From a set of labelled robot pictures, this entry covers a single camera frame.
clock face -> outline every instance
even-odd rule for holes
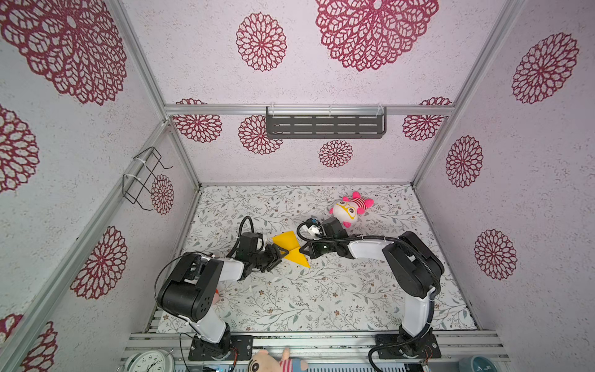
[[[148,351],[141,354],[129,372],[164,372],[165,358],[158,351]]]

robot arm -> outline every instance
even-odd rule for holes
[[[336,252],[350,259],[386,261],[406,292],[405,315],[400,333],[404,339],[419,338],[431,320],[432,294],[436,286],[439,288],[444,266],[416,234],[406,232],[398,239],[388,240],[374,239],[373,236],[350,237],[336,218],[329,218],[322,223],[310,219],[302,225],[308,227],[312,239],[303,237],[298,228],[298,236],[307,241],[300,252],[310,259]],[[243,280],[255,269],[270,271],[288,254],[287,250],[275,244],[258,249],[259,239],[262,240],[260,234],[241,234],[235,259],[213,258],[198,253],[182,256],[159,291],[159,305],[166,312],[188,321],[198,334],[199,341],[206,345],[203,348],[213,358],[227,355],[231,344],[229,326],[211,309],[217,283]],[[432,279],[428,271],[435,274],[437,281]],[[412,346],[409,354],[416,355],[417,349]]]

metal rail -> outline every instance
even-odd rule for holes
[[[262,333],[232,333],[232,335],[254,336],[253,348],[267,349],[279,358],[283,349],[289,347],[292,356],[307,360],[310,363],[346,363],[368,362],[368,351],[375,346],[374,336],[391,332],[262,332]],[[430,362],[458,362],[471,355],[485,355],[493,361],[510,361],[502,341],[496,331],[434,331],[436,340],[442,352],[442,358]],[[126,345],[122,360],[138,352],[150,349],[164,349],[174,351],[175,360],[181,361],[190,351],[191,340],[182,338],[182,350],[179,345],[179,333],[133,333]],[[380,360],[374,355],[374,361],[412,363],[421,359]],[[203,364],[186,360],[188,365]],[[217,364],[231,364],[232,361],[217,361]]]
[[[368,115],[382,113],[382,105],[165,105],[167,115]],[[387,105],[387,115],[450,115],[452,105]]]

red floral medallion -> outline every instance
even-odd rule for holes
[[[244,18],[236,32],[237,51],[257,71],[277,67],[285,57],[287,44],[283,28],[268,14],[252,13]]]
[[[451,103],[444,97],[432,97],[421,102],[422,105],[450,105]],[[434,137],[443,120],[442,115],[408,115],[403,122],[403,133],[407,138],[423,141]]]
[[[438,0],[316,0],[316,25],[331,58],[344,67],[378,70],[427,31]]]
[[[58,350],[56,342],[58,332],[54,330],[54,322],[49,321],[45,324],[43,333],[35,340],[35,345],[27,353],[21,363],[23,368],[21,372],[47,372],[54,365],[54,356]]]
[[[38,155],[29,125],[0,105],[0,193],[27,183],[39,164]]]
[[[0,320],[0,346],[12,334],[12,331],[17,327],[18,322],[23,316],[21,314],[10,314],[4,319]]]
[[[267,136],[267,118],[262,115],[252,115],[240,123],[237,135],[242,145],[254,154],[270,154],[275,152],[282,139],[270,139]]]
[[[532,46],[512,77],[516,100],[534,104],[552,96],[572,75],[577,55],[577,41],[563,32]]]
[[[475,241],[475,259],[493,279],[506,279],[516,269],[516,249],[501,231],[486,230]]]
[[[318,159],[327,167],[337,168],[347,164],[352,155],[353,148],[348,142],[334,139],[320,148]]]
[[[59,93],[103,105],[123,89],[126,53],[102,0],[0,0],[0,32]]]
[[[184,98],[178,105],[206,105],[199,99]],[[177,115],[172,118],[181,134],[197,142],[211,142],[221,135],[219,115]]]
[[[446,157],[446,174],[456,187],[469,186],[475,182],[483,162],[481,146],[471,136],[463,136],[450,147]]]
[[[159,214],[171,211],[171,206],[174,205],[174,186],[166,175],[160,174],[153,181],[151,202]]]
[[[70,285],[77,297],[98,299],[113,289],[122,278],[128,259],[122,233],[109,226],[91,256]]]

floral patterned floor mat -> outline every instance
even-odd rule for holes
[[[329,217],[334,201],[358,191],[375,204],[348,229],[350,233],[399,236],[413,231],[444,263],[442,292],[436,298],[434,329],[476,329],[469,309],[444,261],[413,190],[407,185],[210,186],[202,191],[183,251],[225,255],[242,217],[269,238],[295,231],[311,216]],[[249,231],[246,223],[244,231]],[[222,282],[215,310],[232,332],[396,330],[404,292],[388,264],[327,254],[311,268],[283,260],[270,273],[253,273],[242,282]],[[158,332],[192,332],[164,312]]]

